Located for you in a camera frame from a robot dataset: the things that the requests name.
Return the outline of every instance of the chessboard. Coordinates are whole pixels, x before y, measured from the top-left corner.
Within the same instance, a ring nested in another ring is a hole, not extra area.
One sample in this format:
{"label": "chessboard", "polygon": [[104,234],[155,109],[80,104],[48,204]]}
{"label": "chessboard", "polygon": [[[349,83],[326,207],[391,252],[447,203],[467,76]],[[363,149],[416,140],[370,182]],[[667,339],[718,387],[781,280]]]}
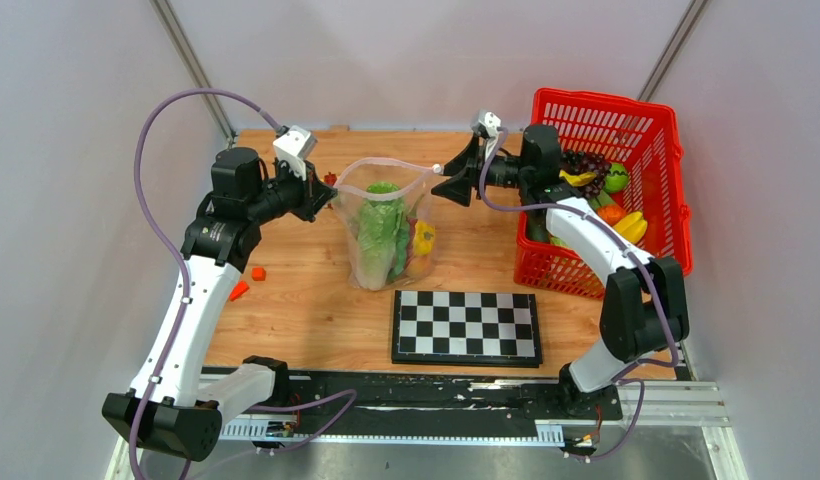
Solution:
{"label": "chessboard", "polygon": [[539,367],[536,297],[396,290],[392,362]]}

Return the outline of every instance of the red basket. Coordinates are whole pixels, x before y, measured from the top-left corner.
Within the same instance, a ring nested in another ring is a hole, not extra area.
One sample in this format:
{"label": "red basket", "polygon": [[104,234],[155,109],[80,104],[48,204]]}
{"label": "red basket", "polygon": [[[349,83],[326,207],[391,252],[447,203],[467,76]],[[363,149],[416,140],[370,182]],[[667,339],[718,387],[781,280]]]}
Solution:
{"label": "red basket", "polygon": [[[554,125],[564,149],[602,153],[628,169],[630,182],[612,195],[649,222],[638,246],[658,257],[674,256],[684,275],[693,269],[690,208],[681,185],[681,142],[675,112],[663,105],[614,95],[541,88],[531,123]],[[572,250],[525,237],[520,215],[513,280],[530,287],[589,298],[604,296],[599,279]]]}

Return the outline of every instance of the white wall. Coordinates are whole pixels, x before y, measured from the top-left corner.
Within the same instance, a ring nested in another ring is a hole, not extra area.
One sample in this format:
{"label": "white wall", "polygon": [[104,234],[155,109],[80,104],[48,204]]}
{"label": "white wall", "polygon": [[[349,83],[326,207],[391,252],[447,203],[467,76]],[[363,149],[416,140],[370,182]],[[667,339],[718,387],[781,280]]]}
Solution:
{"label": "white wall", "polygon": [[171,3],[210,82],[281,122],[465,130],[527,125],[539,87],[637,96],[689,1]]}
{"label": "white wall", "polygon": [[[0,1],[0,479],[104,474],[101,404],[127,389],[176,276],[134,198],[133,150],[190,86],[147,1]],[[222,147],[201,101],[182,103],[144,169],[180,238]]]}
{"label": "white wall", "polygon": [[654,100],[687,151],[693,360],[753,480],[820,478],[820,0],[711,2]]}

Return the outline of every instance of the transparent bag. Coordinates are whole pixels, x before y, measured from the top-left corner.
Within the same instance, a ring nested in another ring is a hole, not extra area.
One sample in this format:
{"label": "transparent bag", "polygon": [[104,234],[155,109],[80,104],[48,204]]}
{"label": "transparent bag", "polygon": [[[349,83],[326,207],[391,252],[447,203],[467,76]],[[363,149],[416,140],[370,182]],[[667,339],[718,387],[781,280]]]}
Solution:
{"label": "transparent bag", "polygon": [[436,246],[431,187],[439,171],[438,165],[364,158],[342,172],[331,205],[348,234],[352,285],[381,290],[431,272]]}

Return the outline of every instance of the orange block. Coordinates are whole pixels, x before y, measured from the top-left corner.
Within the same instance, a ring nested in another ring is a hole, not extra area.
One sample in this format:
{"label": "orange block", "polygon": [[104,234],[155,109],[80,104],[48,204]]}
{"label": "orange block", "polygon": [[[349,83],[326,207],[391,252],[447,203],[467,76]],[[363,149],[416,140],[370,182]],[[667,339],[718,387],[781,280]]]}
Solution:
{"label": "orange block", "polygon": [[251,278],[258,282],[266,279],[266,269],[263,267],[254,267],[251,269]]}
{"label": "orange block", "polygon": [[249,288],[251,287],[249,287],[248,284],[243,281],[237,283],[236,286],[233,287],[233,291],[230,292],[230,301],[232,302],[237,298],[241,297],[242,295],[245,295],[245,292],[247,292]]}

